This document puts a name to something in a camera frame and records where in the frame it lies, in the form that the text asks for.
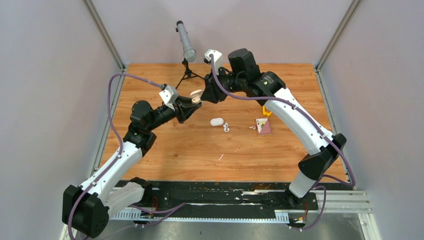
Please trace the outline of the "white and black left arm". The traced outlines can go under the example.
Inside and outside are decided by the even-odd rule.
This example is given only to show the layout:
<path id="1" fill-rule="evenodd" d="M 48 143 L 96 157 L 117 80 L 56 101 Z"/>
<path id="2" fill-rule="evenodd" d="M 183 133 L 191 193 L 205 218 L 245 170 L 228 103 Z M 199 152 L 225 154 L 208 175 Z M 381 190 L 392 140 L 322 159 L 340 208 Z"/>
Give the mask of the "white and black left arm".
<path id="1" fill-rule="evenodd" d="M 62 221 L 69 233 L 73 230 L 89 238 L 98 237 L 111 217 L 138 203 L 142 207 L 153 201 L 152 184 L 134 177 L 117 191 L 113 188 L 123 175 L 153 146 L 157 136 L 153 130 L 172 119 L 184 123 L 201 102 L 178 96 L 170 105 L 153 109 L 148 101 L 137 101 L 131 110 L 128 131 L 119 138 L 119 147 L 109 160 L 79 186 L 69 185 L 63 193 Z"/>

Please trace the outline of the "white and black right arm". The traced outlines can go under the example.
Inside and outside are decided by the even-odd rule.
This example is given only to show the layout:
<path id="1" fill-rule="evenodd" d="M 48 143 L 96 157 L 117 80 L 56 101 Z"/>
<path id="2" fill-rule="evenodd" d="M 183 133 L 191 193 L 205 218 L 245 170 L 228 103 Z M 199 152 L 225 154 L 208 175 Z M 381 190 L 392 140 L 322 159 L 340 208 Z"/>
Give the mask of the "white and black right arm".
<path id="1" fill-rule="evenodd" d="M 277 116 L 301 141 L 307 155 L 298 163 L 299 173 L 288 187 L 286 204 L 298 209 L 305 195 L 322 178 L 327 169 L 341 156 L 347 139 L 333 134 L 319 124 L 295 99 L 284 81 L 274 72 L 262 72 L 254 55 L 246 48 L 228 55 L 231 70 L 223 68 L 221 52 L 209 49 L 204 61 L 211 66 L 205 77 L 201 100 L 217 104 L 228 96 L 256 101 Z"/>

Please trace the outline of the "white gold-trimmed earbud case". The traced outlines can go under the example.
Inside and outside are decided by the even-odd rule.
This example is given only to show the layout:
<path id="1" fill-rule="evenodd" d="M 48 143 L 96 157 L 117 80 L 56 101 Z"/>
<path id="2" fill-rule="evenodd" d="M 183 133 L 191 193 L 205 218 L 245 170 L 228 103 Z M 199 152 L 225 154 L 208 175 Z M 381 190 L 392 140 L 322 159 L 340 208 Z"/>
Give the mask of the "white gold-trimmed earbud case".
<path id="1" fill-rule="evenodd" d="M 191 98 L 191 102 L 193 103 L 193 104 L 198 104 L 198 103 L 200 103 L 202 100 L 201 100 L 201 96 L 202 96 L 202 94 L 203 94 L 203 90 L 202 89 L 198 89 L 198 90 L 195 90 L 195 91 L 192 91 L 191 93 L 190 93 L 190 98 Z"/>

